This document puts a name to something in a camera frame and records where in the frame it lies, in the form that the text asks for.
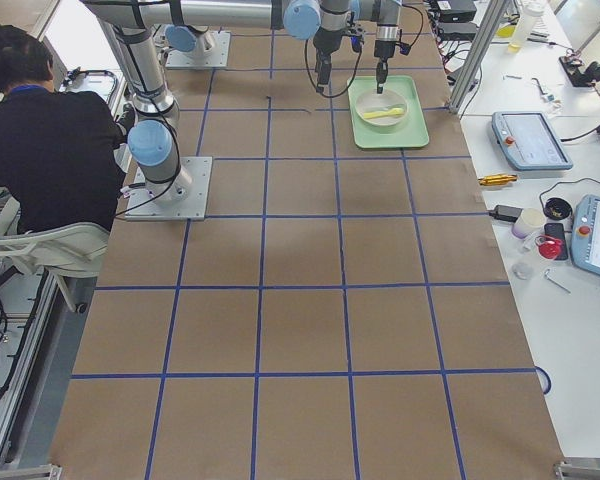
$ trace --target metal base plate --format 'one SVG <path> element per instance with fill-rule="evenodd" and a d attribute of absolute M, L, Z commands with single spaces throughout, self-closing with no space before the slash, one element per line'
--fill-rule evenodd
<path fill-rule="evenodd" d="M 191 191 L 182 200 L 161 205 L 157 202 L 149 202 L 125 214 L 127 220 L 204 220 L 207 210 L 207 198 L 209 196 L 209 181 L 211 180 L 211 157 L 182 157 L 180 158 L 182 168 L 187 170 L 193 178 Z M 134 180 L 136 183 L 144 182 L 144 175 L 140 169 Z M 151 197 L 149 191 L 140 188 L 132 190 L 129 196 L 127 208 L 133 208 L 146 202 Z"/>
<path fill-rule="evenodd" d="M 165 67 L 169 70 L 206 70 L 209 68 L 227 68 L 229 59 L 230 32 L 211 32 L 216 40 L 216 48 L 207 56 L 187 57 L 173 50 L 167 57 Z"/>

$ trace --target person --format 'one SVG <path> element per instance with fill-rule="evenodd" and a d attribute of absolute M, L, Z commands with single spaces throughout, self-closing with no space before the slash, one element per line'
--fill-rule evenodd
<path fill-rule="evenodd" d="M 55 92 L 52 66 L 42 42 L 0 25 L 0 187 L 20 202 L 19 233 L 76 222 L 111 230 L 125 176 L 114 150 L 135 110 L 125 105 L 116 123 L 96 93 Z"/>

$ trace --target green tray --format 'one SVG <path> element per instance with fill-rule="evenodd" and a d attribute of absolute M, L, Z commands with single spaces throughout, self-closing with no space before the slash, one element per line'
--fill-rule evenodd
<path fill-rule="evenodd" d="M 427 145 L 429 133 L 413 78 L 407 75 L 391 75 L 387 78 L 384 88 L 393 90 L 405 98 L 407 116 L 402 122 L 390 127 L 378 127 L 362 120 L 356 113 L 356 100 L 360 94 L 376 89 L 376 78 L 356 77 L 348 91 L 356 145 L 360 148 L 418 148 Z"/>

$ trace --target red lid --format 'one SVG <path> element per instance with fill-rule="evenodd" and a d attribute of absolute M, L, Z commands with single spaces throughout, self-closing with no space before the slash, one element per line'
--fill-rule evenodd
<path fill-rule="evenodd" d="M 548 235 L 539 236 L 536 245 L 538 245 L 538 253 L 549 260 L 555 260 L 562 251 L 562 240 Z"/>

